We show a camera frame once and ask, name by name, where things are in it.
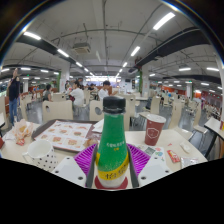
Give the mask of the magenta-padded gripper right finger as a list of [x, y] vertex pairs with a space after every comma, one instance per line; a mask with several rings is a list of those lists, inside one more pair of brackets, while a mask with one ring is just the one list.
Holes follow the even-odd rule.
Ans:
[[164, 150], [148, 147], [145, 151], [128, 144], [130, 177], [134, 188], [143, 187], [172, 174], [166, 164]]

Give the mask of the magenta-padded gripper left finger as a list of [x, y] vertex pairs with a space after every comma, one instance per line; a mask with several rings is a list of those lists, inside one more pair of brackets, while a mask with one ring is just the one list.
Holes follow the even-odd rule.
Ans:
[[97, 150], [98, 145], [93, 144], [74, 157], [65, 157], [52, 173], [81, 187], [91, 188]]

